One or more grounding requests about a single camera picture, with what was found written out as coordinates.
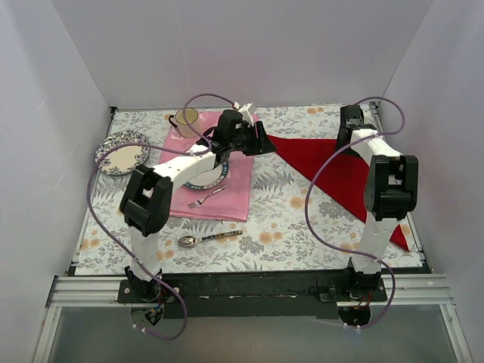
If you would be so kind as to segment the patterned handle spoon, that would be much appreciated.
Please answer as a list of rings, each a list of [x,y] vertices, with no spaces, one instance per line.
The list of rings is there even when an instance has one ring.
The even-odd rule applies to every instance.
[[[184,248],[194,248],[198,244],[211,240],[220,240],[225,237],[236,237],[242,235],[242,230],[229,231],[225,233],[212,234],[205,237],[184,236],[178,239],[178,245]]]

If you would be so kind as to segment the blue floral plate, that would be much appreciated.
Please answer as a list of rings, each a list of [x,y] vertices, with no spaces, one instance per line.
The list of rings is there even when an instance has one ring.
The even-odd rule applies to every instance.
[[[139,144],[149,144],[144,134],[123,130],[109,135],[99,144],[95,151],[95,162],[97,163],[109,150],[124,144],[135,144],[135,146],[122,147],[108,154],[98,166],[104,174],[114,176],[129,174],[136,166],[143,164],[150,155],[149,147],[139,146]]]

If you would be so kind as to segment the cream enamel mug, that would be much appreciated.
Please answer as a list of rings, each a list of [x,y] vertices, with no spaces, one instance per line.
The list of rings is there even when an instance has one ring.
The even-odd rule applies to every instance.
[[[169,115],[168,121],[183,138],[193,138],[201,133],[199,113],[194,108],[180,109]]]

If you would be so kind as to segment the silver fork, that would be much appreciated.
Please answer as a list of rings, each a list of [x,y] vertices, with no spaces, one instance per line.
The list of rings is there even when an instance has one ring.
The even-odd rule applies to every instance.
[[[190,209],[198,208],[199,206],[203,205],[203,203],[204,203],[204,202],[205,202],[207,199],[211,198],[212,196],[214,196],[215,194],[217,194],[217,193],[219,193],[219,192],[222,192],[222,191],[226,190],[227,188],[228,188],[228,185],[223,185],[223,186],[221,186],[220,188],[217,188],[217,189],[215,189],[214,191],[211,191],[211,192],[210,192],[209,194],[207,194],[205,197],[203,197],[203,198],[201,198],[201,199],[199,199],[199,200],[195,200],[195,201],[194,201],[194,202],[192,202],[192,203],[189,203],[189,204],[188,204],[188,207],[189,207]]]

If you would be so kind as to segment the pink cloth placemat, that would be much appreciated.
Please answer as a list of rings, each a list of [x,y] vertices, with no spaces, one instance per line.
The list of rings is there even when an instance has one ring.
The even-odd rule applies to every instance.
[[[203,111],[198,125],[201,131],[216,126],[221,111]],[[164,147],[174,150],[188,150],[198,138],[183,138],[171,127]],[[186,186],[178,188],[172,197],[171,217],[216,219],[246,222],[249,212],[251,177],[254,157],[246,157],[241,152],[231,153],[225,179],[210,190],[195,191]],[[219,186],[228,185],[223,191],[208,198],[201,206],[190,208],[188,204],[205,197]]]

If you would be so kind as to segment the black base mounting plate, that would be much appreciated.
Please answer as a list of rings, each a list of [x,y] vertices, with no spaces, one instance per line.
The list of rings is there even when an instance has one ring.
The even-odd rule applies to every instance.
[[[380,275],[350,269],[171,273],[164,286],[131,273],[119,283],[118,303],[163,303],[166,319],[194,317],[316,316],[337,318],[337,303],[387,299]]]

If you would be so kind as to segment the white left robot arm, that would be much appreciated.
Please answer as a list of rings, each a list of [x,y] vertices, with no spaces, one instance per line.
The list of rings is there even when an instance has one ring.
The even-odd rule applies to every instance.
[[[154,167],[135,168],[119,207],[129,227],[134,254],[125,274],[130,289],[142,301],[151,303],[160,296],[160,282],[154,279],[160,273],[158,236],[169,218],[174,192],[227,162],[233,152],[251,157],[275,151],[262,122],[253,120],[246,111],[224,110],[213,130],[204,132],[181,155]]]

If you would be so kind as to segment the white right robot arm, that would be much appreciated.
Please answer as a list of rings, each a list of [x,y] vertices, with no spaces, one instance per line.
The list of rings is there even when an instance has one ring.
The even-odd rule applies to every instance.
[[[360,157],[368,167],[363,183],[366,221],[358,252],[349,259],[343,294],[359,300],[380,289],[379,260],[407,213],[417,204],[418,159],[390,147],[357,104],[340,108],[337,150]]]

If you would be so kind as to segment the red cloth napkin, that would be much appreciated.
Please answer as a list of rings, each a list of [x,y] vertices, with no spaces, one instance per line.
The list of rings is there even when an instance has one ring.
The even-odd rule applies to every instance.
[[[279,138],[270,135],[276,154],[309,181],[334,154],[335,139]],[[418,160],[412,155],[365,161],[356,152],[337,155],[315,180],[324,193],[359,220],[403,219],[417,202]]]

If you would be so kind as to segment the green rimmed white plate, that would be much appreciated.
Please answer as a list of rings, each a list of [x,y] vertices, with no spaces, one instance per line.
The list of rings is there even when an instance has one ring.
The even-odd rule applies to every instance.
[[[184,186],[193,191],[205,191],[220,185],[228,175],[230,163],[227,161],[216,168],[201,173],[197,177],[187,181]]]

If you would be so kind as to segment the aluminium frame rail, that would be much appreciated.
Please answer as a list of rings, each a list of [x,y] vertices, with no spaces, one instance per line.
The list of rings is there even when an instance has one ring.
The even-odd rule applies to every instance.
[[[349,282],[339,271],[166,274],[164,279],[169,286],[179,288],[184,299],[318,296],[323,302],[340,307],[350,303],[343,295]],[[457,360],[472,360],[444,275],[403,274],[391,278],[384,274],[380,278],[380,289],[371,294],[371,303],[383,305],[388,297],[393,298],[394,306],[438,305]],[[47,309],[141,306],[148,302],[134,293],[122,276],[56,277],[45,306]]]

